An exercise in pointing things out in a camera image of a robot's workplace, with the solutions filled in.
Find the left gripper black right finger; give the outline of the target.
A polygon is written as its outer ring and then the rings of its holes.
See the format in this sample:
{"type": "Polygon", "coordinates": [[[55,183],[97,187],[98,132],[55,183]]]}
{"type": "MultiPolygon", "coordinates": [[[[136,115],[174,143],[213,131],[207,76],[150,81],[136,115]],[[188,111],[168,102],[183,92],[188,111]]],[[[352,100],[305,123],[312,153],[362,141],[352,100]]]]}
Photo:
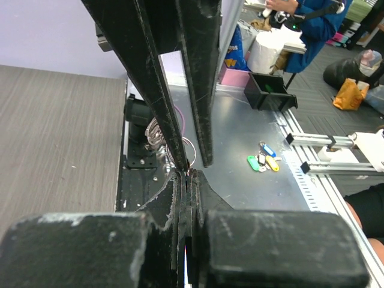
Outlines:
{"type": "Polygon", "coordinates": [[[367,287],[369,273],[337,214],[235,210],[201,170],[187,178],[187,275],[193,287],[367,287]]]}

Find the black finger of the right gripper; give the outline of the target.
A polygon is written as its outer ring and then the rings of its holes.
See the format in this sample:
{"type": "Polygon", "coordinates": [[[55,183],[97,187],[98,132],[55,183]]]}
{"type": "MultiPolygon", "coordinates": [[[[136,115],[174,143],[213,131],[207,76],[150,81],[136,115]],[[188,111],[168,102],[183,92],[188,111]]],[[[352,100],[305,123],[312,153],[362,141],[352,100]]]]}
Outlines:
{"type": "Polygon", "coordinates": [[[162,61],[152,33],[149,1],[84,1],[144,101],[155,116],[175,166],[188,169],[188,160],[162,61]]]}
{"type": "Polygon", "coordinates": [[[182,60],[202,163],[213,162],[212,104],[220,56],[221,1],[176,1],[182,60]]]}

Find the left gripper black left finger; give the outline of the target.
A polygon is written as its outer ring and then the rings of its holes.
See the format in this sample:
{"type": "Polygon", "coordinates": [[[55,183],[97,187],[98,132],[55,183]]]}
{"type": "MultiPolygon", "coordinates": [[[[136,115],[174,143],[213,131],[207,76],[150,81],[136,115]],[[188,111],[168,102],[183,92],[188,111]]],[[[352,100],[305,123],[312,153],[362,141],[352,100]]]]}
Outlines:
{"type": "Polygon", "coordinates": [[[134,212],[46,213],[1,241],[2,287],[182,287],[183,175],[134,212]]]}

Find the metal disc with key rings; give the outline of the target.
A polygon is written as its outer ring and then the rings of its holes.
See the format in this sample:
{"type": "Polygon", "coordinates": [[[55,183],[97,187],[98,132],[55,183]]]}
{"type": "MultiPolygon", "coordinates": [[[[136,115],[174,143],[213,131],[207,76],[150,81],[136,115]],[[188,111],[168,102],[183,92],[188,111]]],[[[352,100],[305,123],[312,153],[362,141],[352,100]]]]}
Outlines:
{"type": "Polygon", "coordinates": [[[174,169],[176,166],[156,118],[152,118],[149,122],[145,129],[145,136],[149,147],[156,153],[157,160],[160,162],[164,173],[167,175],[171,169],[174,169]]]}

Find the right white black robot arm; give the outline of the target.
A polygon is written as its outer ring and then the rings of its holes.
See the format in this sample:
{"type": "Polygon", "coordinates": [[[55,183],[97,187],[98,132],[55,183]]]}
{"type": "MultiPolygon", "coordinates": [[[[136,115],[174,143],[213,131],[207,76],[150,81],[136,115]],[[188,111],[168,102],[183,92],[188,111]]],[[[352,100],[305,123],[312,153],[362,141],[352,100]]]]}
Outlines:
{"type": "Polygon", "coordinates": [[[159,145],[187,171],[178,118],[164,74],[162,54],[180,51],[195,133],[204,166],[213,161],[211,111],[220,55],[220,1],[85,1],[85,8],[142,96],[129,97],[124,116],[136,142],[152,143],[147,126],[156,120],[159,145]]]}

